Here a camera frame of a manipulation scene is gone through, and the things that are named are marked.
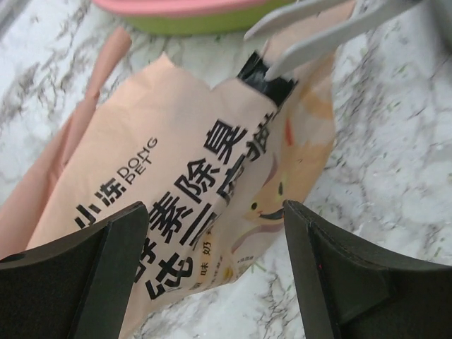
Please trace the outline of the grey metal scoop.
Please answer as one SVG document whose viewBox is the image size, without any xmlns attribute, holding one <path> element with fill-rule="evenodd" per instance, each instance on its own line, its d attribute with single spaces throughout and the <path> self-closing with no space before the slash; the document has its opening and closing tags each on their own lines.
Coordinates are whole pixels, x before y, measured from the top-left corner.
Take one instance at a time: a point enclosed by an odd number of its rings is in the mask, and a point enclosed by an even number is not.
<svg viewBox="0 0 452 339">
<path fill-rule="evenodd" d="M 451 0 L 426 0 L 425 8 L 446 51 L 451 53 Z"/>
</svg>

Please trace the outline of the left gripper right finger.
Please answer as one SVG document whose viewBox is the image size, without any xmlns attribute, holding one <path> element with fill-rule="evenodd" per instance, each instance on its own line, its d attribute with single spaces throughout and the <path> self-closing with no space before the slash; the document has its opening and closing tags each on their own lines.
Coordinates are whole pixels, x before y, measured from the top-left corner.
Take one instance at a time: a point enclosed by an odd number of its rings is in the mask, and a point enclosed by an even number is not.
<svg viewBox="0 0 452 339">
<path fill-rule="evenodd" d="M 307 338 L 450 338 L 451 267 L 389 251 L 286 201 Z"/>
</svg>

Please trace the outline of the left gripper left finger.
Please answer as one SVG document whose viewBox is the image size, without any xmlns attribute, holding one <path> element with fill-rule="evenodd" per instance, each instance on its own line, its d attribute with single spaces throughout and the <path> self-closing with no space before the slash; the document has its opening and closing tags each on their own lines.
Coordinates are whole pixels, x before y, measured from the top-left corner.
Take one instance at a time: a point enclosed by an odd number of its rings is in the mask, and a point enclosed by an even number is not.
<svg viewBox="0 0 452 339">
<path fill-rule="evenodd" d="M 1 260 L 2 338 L 118 338 L 148 227 L 136 202 Z"/>
</svg>

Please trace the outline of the beige cat litter bag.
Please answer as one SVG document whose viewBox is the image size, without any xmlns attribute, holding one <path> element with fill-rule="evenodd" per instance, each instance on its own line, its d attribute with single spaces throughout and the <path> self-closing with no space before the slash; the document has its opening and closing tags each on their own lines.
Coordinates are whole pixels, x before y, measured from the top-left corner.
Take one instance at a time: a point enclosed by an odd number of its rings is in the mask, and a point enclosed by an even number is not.
<svg viewBox="0 0 452 339">
<path fill-rule="evenodd" d="M 129 50 L 116 29 L 84 100 L 1 209 L 1 260 L 92 226 L 135 203 L 148 228 L 124 328 L 187 295 L 234 282 L 283 229 L 334 138 L 334 55 L 266 81 L 297 40 L 346 21 L 353 1 L 285 26 L 215 87 L 162 55 L 99 105 Z"/>
</svg>

